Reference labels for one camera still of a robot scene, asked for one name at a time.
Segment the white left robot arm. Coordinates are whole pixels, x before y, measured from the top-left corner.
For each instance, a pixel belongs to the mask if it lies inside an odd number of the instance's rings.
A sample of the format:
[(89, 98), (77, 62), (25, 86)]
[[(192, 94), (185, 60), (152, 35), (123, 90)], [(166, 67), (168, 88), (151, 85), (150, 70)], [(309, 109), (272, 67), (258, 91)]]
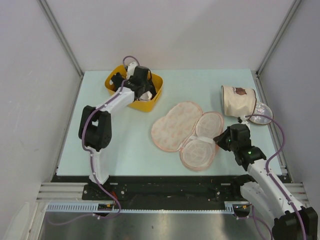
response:
[(110, 173), (100, 154), (112, 139), (112, 116), (134, 102), (150, 102), (157, 93), (149, 68), (133, 62), (126, 72), (126, 77), (119, 72), (112, 76), (115, 93), (100, 106), (85, 106), (80, 120), (78, 136), (83, 150), (89, 152), (90, 179), (96, 183), (93, 194), (100, 200), (107, 199), (111, 193), (111, 188), (104, 184)]

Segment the pink tulip mesh laundry bag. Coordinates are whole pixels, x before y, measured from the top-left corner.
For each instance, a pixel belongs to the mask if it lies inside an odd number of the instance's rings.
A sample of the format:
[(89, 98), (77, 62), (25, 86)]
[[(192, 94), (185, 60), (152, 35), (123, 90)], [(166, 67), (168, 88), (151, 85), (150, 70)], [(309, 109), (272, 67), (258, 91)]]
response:
[(178, 152), (187, 169), (200, 172), (212, 164), (218, 151), (214, 138), (223, 127), (224, 118), (219, 112), (203, 112), (196, 103), (185, 101), (152, 125), (151, 138), (162, 151)]

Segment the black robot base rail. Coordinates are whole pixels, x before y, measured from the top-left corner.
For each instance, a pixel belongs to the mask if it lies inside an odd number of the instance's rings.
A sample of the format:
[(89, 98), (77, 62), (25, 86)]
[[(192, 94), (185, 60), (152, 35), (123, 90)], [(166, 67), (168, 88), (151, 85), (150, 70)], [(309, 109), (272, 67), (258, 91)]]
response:
[(87, 176), (55, 175), (51, 181), (83, 183), (83, 200), (111, 201), (116, 198), (121, 206), (185, 206), (207, 201), (244, 202), (235, 182), (240, 176), (111, 176), (103, 188)]

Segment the white satin bra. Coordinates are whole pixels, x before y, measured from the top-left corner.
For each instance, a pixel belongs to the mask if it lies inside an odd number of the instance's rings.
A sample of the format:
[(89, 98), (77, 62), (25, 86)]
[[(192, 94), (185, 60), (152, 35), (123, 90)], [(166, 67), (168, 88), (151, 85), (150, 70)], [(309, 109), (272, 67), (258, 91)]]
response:
[(137, 101), (140, 102), (149, 102), (152, 100), (153, 94), (150, 91), (143, 93), (140, 97), (137, 98)]

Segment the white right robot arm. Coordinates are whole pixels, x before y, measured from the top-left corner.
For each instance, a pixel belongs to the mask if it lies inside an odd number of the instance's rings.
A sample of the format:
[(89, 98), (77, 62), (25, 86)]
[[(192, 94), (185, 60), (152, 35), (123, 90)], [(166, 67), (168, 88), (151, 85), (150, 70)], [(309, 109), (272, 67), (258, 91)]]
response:
[(313, 207), (305, 207), (282, 183), (270, 167), (262, 150), (252, 145), (251, 132), (242, 123), (228, 126), (216, 136), (216, 145), (233, 152), (235, 161), (247, 172), (235, 180), (231, 196), (246, 199), (271, 226), (274, 240), (316, 240), (318, 214)]

